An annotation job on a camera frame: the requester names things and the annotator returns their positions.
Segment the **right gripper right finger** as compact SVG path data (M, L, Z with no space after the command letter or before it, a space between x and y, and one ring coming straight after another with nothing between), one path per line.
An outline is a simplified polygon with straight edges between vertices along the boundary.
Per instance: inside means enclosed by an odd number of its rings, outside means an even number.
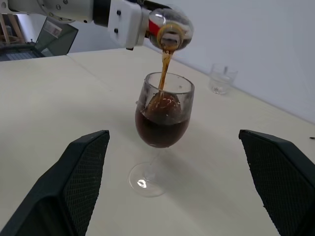
M315 164L292 142L240 130L263 206L280 236L315 236Z

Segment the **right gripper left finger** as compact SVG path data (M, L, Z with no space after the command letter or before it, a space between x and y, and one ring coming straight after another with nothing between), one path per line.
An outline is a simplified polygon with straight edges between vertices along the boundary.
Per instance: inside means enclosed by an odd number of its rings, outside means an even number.
M71 142L34 184L0 236L85 236L99 196L107 130Z

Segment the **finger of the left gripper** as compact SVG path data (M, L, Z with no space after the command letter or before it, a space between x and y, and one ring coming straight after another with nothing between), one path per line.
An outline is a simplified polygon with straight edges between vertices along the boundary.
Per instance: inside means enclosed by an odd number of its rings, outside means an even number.
M147 10L156 10L156 9L174 9L173 7L163 5L157 2L150 0L144 0L144 8Z

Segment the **clear glass tumbler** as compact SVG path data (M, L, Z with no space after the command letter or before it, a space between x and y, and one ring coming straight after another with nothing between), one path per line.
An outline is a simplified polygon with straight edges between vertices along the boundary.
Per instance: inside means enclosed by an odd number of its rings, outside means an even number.
M215 63L209 73L209 87L216 94L227 94L238 75L238 70L224 64Z

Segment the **dark open laptop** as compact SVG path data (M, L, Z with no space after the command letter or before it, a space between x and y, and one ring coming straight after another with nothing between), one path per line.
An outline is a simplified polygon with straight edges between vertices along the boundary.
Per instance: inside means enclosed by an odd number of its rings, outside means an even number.
M0 46L0 61L14 61L67 55L78 29L46 19L36 42Z

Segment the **wooden chair frame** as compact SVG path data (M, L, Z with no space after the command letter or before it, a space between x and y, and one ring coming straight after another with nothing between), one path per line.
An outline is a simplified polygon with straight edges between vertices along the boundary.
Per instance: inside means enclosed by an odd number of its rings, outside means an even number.
M13 14L8 14L8 19L13 26L16 36L10 36L5 25L3 14L0 14L0 39L4 38L5 43L9 44L23 44L25 43L24 36L21 32L20 26L17 23L17 18Z

